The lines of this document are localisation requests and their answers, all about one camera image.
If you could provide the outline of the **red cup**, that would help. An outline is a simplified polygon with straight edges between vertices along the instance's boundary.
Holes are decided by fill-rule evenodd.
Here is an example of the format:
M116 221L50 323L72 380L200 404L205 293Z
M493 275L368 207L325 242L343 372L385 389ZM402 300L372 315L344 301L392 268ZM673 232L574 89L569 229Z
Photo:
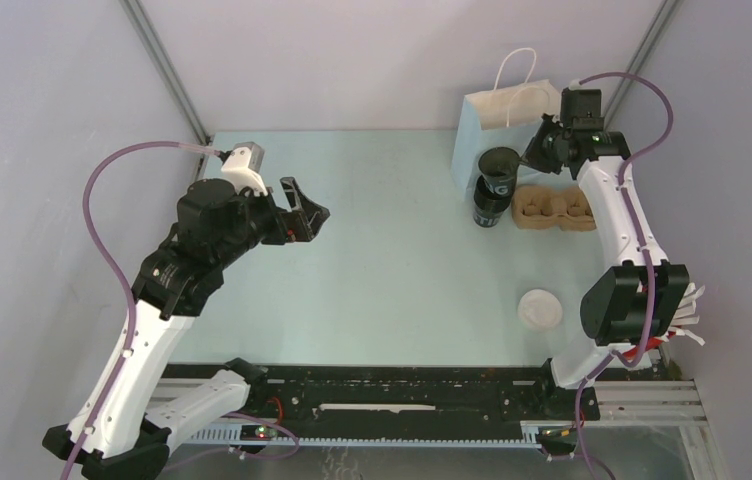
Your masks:
M646 357L648 352L657 350L660 346L667 343L674 336L675 336L675 333L666 333L665 335L660 336L660 337L651 337L646 343L642 356ZM612 354L612 357L618 360L625 368L634 369L637 367L637 362L635 361L635 358L637 356L638 351L639 351L638 346L634 345L631 348L628 348L625 350L615 351Z

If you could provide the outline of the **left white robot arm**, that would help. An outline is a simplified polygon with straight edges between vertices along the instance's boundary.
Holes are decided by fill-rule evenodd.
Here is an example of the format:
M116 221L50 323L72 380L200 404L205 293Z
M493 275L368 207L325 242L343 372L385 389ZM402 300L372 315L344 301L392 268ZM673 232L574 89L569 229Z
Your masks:
M67 468L79 466L87 479L154 479L181 444L216 419L264 411L266 375L239 358L160 407L149 402L226 268L261 244L312 241L329 218L295 179L281 184L287 208L224 179L198 181L179 199L168 237L131 286L121 334L89 399L70 423L44 436L44 447Z

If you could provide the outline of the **black paper coffee cup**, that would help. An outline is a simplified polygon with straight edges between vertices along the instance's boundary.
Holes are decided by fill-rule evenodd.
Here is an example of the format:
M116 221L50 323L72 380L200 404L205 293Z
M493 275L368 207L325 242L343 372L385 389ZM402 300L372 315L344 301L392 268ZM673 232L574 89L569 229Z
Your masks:
M520 154L509 147L495 147L483 152L477 162L480 180L488 192L498 197L513 194L517 183Z

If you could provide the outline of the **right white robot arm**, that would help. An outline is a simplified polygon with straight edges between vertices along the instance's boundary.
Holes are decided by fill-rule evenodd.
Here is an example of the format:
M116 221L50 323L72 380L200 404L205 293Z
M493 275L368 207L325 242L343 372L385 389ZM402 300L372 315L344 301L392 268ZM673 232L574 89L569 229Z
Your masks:
M545 114L524 155L543 173L569 170L585 195L599 234L605 272L584 294L583 333L551 362L553 379L533 392L537 411L558 418L613 360L637 367L651 339L664 336L689 285L688 270L669 260L653 235L632 175L623 135L598 118L564 121Z

